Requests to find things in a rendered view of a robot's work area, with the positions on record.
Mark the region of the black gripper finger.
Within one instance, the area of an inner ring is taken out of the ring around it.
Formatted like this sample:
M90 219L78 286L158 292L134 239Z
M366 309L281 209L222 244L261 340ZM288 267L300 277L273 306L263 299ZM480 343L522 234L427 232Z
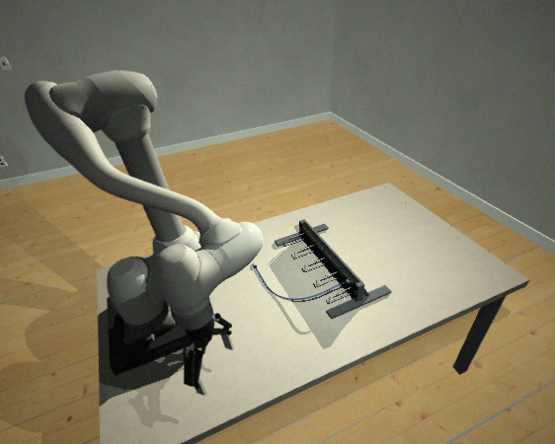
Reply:
M188 349L184 348L184 384L195 387L198 394L206 395L204 386L199 378L202 356L205 354L208 338L202 341L201 350L195 349L193 342ZM195 351L195 352L194 352ZM196 357L196 370L195 370L195 357Z
M213 312L213 319L214 319L215 322L221 324L223 326L223 329L213 329L213 331L210 333L210 335L220 334L225 348L233 350L234 346L233 346L233 343L232 343L232 340L231 340L231 337L230 337L232 331L229 331L229 329L232 328L232 324L230 324L229 322L222 319L220 314L218 314L218 313Z

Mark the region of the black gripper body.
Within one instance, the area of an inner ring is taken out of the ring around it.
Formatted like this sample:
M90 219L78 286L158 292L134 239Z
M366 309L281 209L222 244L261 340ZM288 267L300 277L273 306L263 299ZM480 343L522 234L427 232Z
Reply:
M213 328L214 328L214 320L213 318L211 318L209 323L204 327L194 331L185 330L185 332L189 337L189 339L191 340L191 344L194 342L195 348L201 348L202 341L205 337L208 337L208 342L211 341L212 335L210 335L210 333L213 331Z

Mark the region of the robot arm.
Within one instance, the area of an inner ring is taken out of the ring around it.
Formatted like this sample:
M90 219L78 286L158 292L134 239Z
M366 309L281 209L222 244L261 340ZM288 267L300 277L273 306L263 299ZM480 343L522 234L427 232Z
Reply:
M58 85L38 81L27 88L25 102L42 138L93 185L142 204L155 233L151 257L120 259L108 272L124 343L154 340L156 332L172 328L170 307L182 329L207 325L213 316L209 295L256 257L264 238L255 224L220 218L169 190L148 135L157 106L151 81L130 71ZM129 176L108 162L94 135L98 130L115 142Z

